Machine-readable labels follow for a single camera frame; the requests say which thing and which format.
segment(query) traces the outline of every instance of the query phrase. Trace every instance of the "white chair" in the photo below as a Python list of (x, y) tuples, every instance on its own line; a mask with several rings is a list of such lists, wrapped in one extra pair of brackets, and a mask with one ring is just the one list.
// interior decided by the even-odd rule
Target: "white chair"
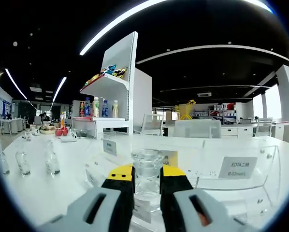
[(221, 138), (219, 120), (178, 120), (174, 124), (173, 137), (184, 138)]
[(135, 133), (142, 135), (159, 135), (162, 136), (162, 125), (164, 115), (145, 114), (141, 130), (134, 130)]
[(35, 125), (41, 125), (41, 124), (42, 124), (42, 117), (40, 117), (40, 116), (35, 116), (35, 118), (34, 118), (34, 124), (35, 124)]
[(259, 118), (254, 136), (271, 136), (272, 118)]

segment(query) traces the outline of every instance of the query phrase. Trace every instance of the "blue bottle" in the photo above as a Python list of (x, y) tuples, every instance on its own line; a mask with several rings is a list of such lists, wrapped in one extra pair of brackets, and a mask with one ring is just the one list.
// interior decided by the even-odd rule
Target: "blue bottle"
[(104, 103), (102, 105), (101, 116), (108, 117), (108, 101), (107, 100), (104, 100)]
[(91, 115), (90, 98), (86, 97), (85, 100), (85, 116)]

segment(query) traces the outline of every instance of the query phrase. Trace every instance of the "black ceiling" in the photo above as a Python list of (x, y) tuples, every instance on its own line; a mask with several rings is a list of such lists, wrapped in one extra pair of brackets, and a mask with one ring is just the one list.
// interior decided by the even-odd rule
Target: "black ceiling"
[[(128, 18), (80, 56), (99, 30), (144, 0), (93, 2), (0, 2), (0, 70), (9, 69), (29, 100), (48, 100), (45, 91), (55, 92), (65, 76), (56, 102), (84, 99), (79, 89), (100, 71), (105, 50), (133, 31), (139, 33), (136, 61), (167, 49), (229, 42), (273, 49), (289, 58), (289, 0), (271, 1), (275, 14), (242, 0), (168, 0)], [(289, 62), (258, 51), (207, 48), (163, 56), (136, 67), (152, 76), (154, 106), (163, 106), (191, 99), (199, 103), (247, 101), (265, 89), (240, 99), (252, 87), (207, 86), (257, 85), (281, 64)], [(276, 82), (273, 78), (266, 85)], [(0, 78), (0, 85), (15, 99), (23, 99), (7, 75)], [(30, 86), (40, 86), (43, 92), (32, 92)], [(212, 92), (212, 97), (197, 98), (202, 92)]]

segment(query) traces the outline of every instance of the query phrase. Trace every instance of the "air vent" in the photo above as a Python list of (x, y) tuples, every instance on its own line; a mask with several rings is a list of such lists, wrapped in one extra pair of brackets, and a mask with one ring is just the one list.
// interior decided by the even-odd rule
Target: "air vent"
[(212, 93), (198, 93), (197, 96), (199, 98), (211, 97)]

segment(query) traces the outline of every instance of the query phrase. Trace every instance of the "floor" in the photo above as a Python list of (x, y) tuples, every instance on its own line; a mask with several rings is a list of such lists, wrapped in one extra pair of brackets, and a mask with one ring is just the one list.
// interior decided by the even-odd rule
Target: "floor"
[(24, 134), (24, 131), (19, 132), (18, 134), (1, 134), (0, 135), (0, 141), (1, 141), (1, 146), (3, 150), (9, 146), (16, 138), (19, 136), (22, 136)]

